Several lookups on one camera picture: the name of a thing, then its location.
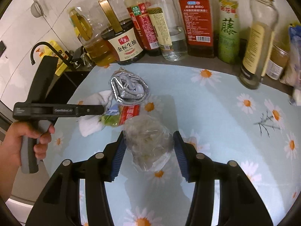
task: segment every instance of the finger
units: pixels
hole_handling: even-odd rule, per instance
[[[36,154],[36,158],[39,159],[39,160],[43,160],[46,158],[46,153],[43,153],[43,154]]]
[[[41,144],[48,144],[50,142],[51,142],[51,134],[49,133],[49,131],[41,135],[40,137]]]
[[[36,153],[36,155],[40,155],[40,154],[46,153],[47,148],[48,148],[47,144],[36,144],[33,147],[33,150]]]
[[[51,134],[54,134],[54,133],[55,133],[55,127],[51,124],[50,127],[48,128],[48,131],[49,131]]]
[[[29,122],[14,122],[11,125],[11,132],[15,137],[27,136],[33,139],[37,139],[41,135]]]

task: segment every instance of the crumpled aluminum foil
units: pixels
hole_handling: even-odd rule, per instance
[[[116,101],[125,106],[137,105],[150,95],[145,81],[123,67],[114,72],[110,85]]]

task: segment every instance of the human hand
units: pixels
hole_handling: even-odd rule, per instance
[[[37,139],[40,137],[40,143],[36,144],[33,148],[36,153],[37,159],[44,159],[48,143],[51,142],[51,133],[55,132],[53,125],[50,125],[48,131],[44,134],[35,130],[28,122],[14,122],[9,127],[5,139],[2,143],[3,148],[6,150],[7,155],[11,156],[11,162],[17,166],[21,166],[21,143],[22,136]]]

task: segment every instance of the black faucet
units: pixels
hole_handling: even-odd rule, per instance
[[[70,63],[72,60],[72,56],[67,51],[65,51],[65,54],[68,55],[68,60],[64,59],[64,57],[58,51],[56,51],[55,48],[50,43],[45,42],[45,41],[40,41],[36,45],[33,46],[33,49],[31,50],[31,53],[30,53],[30,60],[31,60],[32,65],[34,65],[36,63],[33,58],[33,54],[34,54],[36,48],[40,45],[45,45],[45,46],[49,47],[63,61],[64,64],[66,64],[72,71],[76,71],[74,66]]]

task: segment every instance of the table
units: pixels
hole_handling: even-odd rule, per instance
[[[69,103],[77,104],[93,93],[108,90],[109,78],[119,67],[95,67]],[[158,117],[171,133],[179,130],[184,141],[213,161],[237,161],[277,225],[301,190],[301,111],[289,104],[288,95],[266,85],[249,90],[237,77],[207,69],[147,63],[125,68],[150,87],[151,96],[141,111]],[[149,102],[154,109],[146,112]],[[122,130],[105,127],[84,138],[76,118],[60,118],[55,128],[44,160],[49,175],[66,158],[77,162],[102,151]],[[215,187],[212,225],[218,221],[218,181]],[[183,226],[193,190],[194,184],[182,178],[174,153],[161,172],[143,173],[135,170],[127,151],[119,176],[106,183],[116,226]],[[84,180],[80,201],[81,220],[86,226]]]

